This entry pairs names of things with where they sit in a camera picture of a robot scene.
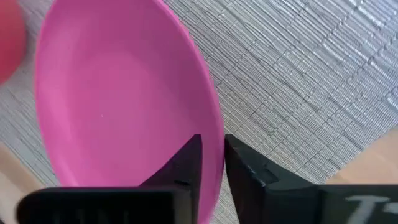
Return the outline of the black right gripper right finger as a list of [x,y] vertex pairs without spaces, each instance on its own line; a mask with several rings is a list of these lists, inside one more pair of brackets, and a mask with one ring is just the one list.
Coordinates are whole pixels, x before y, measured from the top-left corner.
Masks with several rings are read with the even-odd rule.
[[224,158],[240,223],[319,223],[315,185],[227,134]]

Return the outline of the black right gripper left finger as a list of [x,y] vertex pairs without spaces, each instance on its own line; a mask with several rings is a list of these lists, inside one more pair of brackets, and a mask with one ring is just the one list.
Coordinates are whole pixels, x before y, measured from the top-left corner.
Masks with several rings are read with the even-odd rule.
[[175,187],[189,193],[191,221],[198,222],[202,171],[202,140],[194,134],[155,174],[140,187]]

